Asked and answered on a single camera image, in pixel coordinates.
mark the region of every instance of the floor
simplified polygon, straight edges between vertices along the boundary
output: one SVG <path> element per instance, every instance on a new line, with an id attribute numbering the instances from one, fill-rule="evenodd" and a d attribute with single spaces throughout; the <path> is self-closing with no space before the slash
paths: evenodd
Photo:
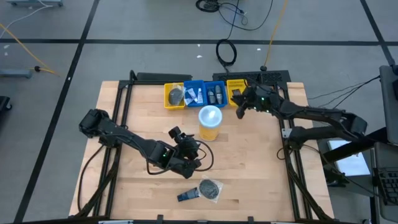
<path id="1" fill-rule="evenodd" d="M 261 23 L 270 3 L 239 3 L 248 27 Z M 232 40 L 246 41 L 236 45 L 232 72 L 259 70 L 267 53 L 262 40 L 270 39 L 282 5 L 283 0 L 274 0 L 260 29 L 233 30 Z M 397 8 L 395 0 L 289 1 L 267 66 L 289 70 L 293 82 L 304 82 L 308 97 L 376 77 L 379 66 L 398 60 Z M 8 24 L 34 9 L 1 1 L 0 22 Z M 223 12 L 232 20 L 232 12 Z M 78 123 L 95 107 L 103 80 L 126 79 L 130 69 L 211 80 L 213 73 L 224 72 L 215 43 L 227 37 L 230 25 L 218 13 L 196 9 L 194 0 L 64 0 L 63 7 L 39 11 L 10 30 L 61 77 L 35 73 L 31 79 L 0 80 L 0 95 L 10 96 L 14 106 L 0 129 L 0 223 L 68 215 L 86 144 Z M 220 52 L 225 60 L 230 57 L 226 46 Z M 7 34 L 0 39 L 1 68 L 35 65 Z M 372 82 L 339 108 L 364 118 L 368 132 L 377 130 L 385 125 L 380 89 L 379 82 Z M 310 104 L 319 106 L 333 97 Z M 35 182 L 31 174 L 40 160 L 44 163 Z M 330 189 L 330 195 L 336 218 L 370 218 L 368 198 L 340 189 Z"/>

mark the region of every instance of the plastic bin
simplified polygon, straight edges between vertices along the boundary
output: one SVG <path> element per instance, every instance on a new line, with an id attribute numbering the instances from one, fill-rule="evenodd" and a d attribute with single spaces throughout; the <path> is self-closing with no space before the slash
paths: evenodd
<path id="1" fill-rule="evenodd" d="M 184 107 L 185 107 L 184 99 L 181 100 L 181 102 L 178 106 L 169 105 L 169 93 L 173 89 L 174 85 L 181 86 L 181 90 L 183 90 L 183 88 L 184 88 L 184 83 L 166 83 L 164 85 L 164 108 L 166 108 L 168 110 L 184 109 Z"/>
<path id="2" fill-rule="evenodd" d="M 223 103 L 218 104 L 216 101 L 215 104 L 210 104 L 210 100 L 208 99 L 207 91 L 211 90 L 216 95 L 215 88 L 217 85 L 220 86 L 220 88 L 221 88 L 221 93 L 223 94 Z M 213 105 L 213 106 L 216 106 L 219 108 L 223 108 L 225 105 L 228 104 L 228 99 L 227 99 L 228 96 L 225 92 L 225 84 L 223 81 L 205 82 L 205 87 L 206 87 L 205 96 L 207 97 L 207 105 Z"/>
<path id="3" fill-rule="evenodd" d="M 234 103 L 231 98 L 233 96 L 233 90 L 239 90 L 241 94 L 243 93 L 244 89 L 246 88 L 246 85 L 244 84 L 247 81 L 246 80 L 227 80 L 226 81 L 226 87 L 227 87 L 227 92 L 228 92 L 228 102 L 229 105 L 231 106 L 237 106 L 236 103 Z"/>
<path id="4" fill-rule="evenodd" d="M 196 96 L 198 96 L 198 91 L 199 88 L 201 88 L 201 93 L 203 97 L 203 103 L 196 103 L 193 101 L 192 103 L 188 104 L 187 107 L 198 107 L 198 106 L 206 106 L 207 105 L 207 97 L 206 97 L 206 91 L 205 91 L 205 82 L 203 80 L 192 80 L 192 81 L 185 81 L 184 82 L 184 87 L 186 90 L 189 90 L 193 88 L 193 91 L 195 92 Z M 188 92 L 185 92 L 184 97 L 191 98 Z"/>

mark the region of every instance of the gray floor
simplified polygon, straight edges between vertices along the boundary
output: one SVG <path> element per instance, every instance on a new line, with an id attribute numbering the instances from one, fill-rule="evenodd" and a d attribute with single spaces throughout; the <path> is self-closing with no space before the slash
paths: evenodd
<path id="1" fill-rule="evenodd" d="M 44 9 L 15 23 L 10 30 L 24 39 L 79 39 L 93 0 L 64 0 L 63 8 Z M 398 41 L 395 0 L 367 0 L 386 41 Z M 230 26 L 217 13 L 198 11 L 194 0 L 101 0 L 88 34 L 89 39 L 211 39 L 228 35 Z M 242 0 L 248 26 L 255 27 L 270 1 Z M 269 20 L 254 32 L 234 29 L 232 39 L 268 40 L 283 1 L 275 0 Z M 8 24 L 33 9 L 0 2 L 0 22 Z M 225 11 L 229 19 L 232 13 Z M 277 40 L 377 41 L 359 0 L 289 1 Z M 0 95 L 12 98 L 14 109 L 0 130 L 0 223 L 12 222 L 29 181 L 32 168 L 77 44 L 27 44 L 33 53 L 63 75 L 35 74 L 30 80 L 0 79 Z M 264 63 L 265 45 L 237 45 L 232 72 L 255 71 Z M 398 60 L 398 47 L 389 47 Z M 230 49 L 221 46 L 227 59 Z M 292 81 L 304 82 L 307 95 L 316 96 L 369 80 L 387 63 L 380 46 L 274 45 L 268 67 L 289 70 Z M 1 68 L 30 68 L 37 63 L 17 44 L 0 44 Z M 85 44 L 73 77 L 46 160 L 24 221 L 63 218 L 68 215 L 83 150 L 84 135 L 78 123 L 94 108 L 103 80 L 127 78 L 136 72 L 187 73 L 211 80 L 223 72 L 211 44 Z M 310 102 L 318 106 L 333 96 Z M 372 82 L 347 99 L 340 108 L 360 115 L 368 132 L 384 126 L 379 82 Z M 370 217 L 368 198 L 330 189 L 336 218 L 359 222 Z"/>

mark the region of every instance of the plastic lid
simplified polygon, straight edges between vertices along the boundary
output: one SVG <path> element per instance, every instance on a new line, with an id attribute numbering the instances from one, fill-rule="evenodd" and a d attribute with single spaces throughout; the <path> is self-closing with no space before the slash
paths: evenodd
<path id="1" fill-rule="evenodd" d="M 221 110 L 216 106 L 205 106 L 199 111 L 200 124 L 205 128 L 217 128 L 223 120 Z"/>

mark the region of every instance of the yellow cable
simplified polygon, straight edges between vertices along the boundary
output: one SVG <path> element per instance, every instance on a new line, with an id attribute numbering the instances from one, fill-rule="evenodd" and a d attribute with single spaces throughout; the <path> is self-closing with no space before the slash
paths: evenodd
<path id="1" fill-rule="evenodd" d="M 281 10 L 281 12 L 280 12 L 280 14 L 279 14 L 278 21 L 276 22 L 274 31 L 272 32 L 271 40 L 269 41 L 269 45 L 268 45 L 267 57 L 266 57 L 266 61 L 264 62 L 264 66 L 267 65 L 267 61 L 268 61 L 268 58 L 269 58 L 270 52 L 271 52 L 272 41 L 274 40 L 274 36 L 275 36 L 275 34 L 276 34 L 276 30 L 277 30 L 278 27 L 279 27 L 280 21 L 282 20 L 282 17 L 283 17 L 284 14 L 285 14 L 285 9 L 286 9 L 287 2 L 288 2 L 288 1 L 289 1 L 289 0 L 285 0 L 285 2 L 284 2 L 284 7 L 282 8 L 282 10 Z"/>
<path id="2" fill-rule="evenodd" d="M 45 69 L 41 68 L 41 70 L 46 71 L 46 72 L 50 72 L 54 75 L 59 76 L 55 71 L 53 71 L 50 67 L 48 67 L 44 62 L 42 62 L 40 59 L 38 59 L 21 41 L 19 41 L 19 39 L 12 34 L 7 28 L 5 28 L 1 23 L 0 23 L 0 27 L 3 28 L 12 38 L 14 38 L 14 40 L 16 40 L 16 42 L 18 42 L 19 45 L 21 45 L 21 47 L 30 55 L 32 56 L 36 61 L 38 61 L 40 64 L 42 64 Z"/>

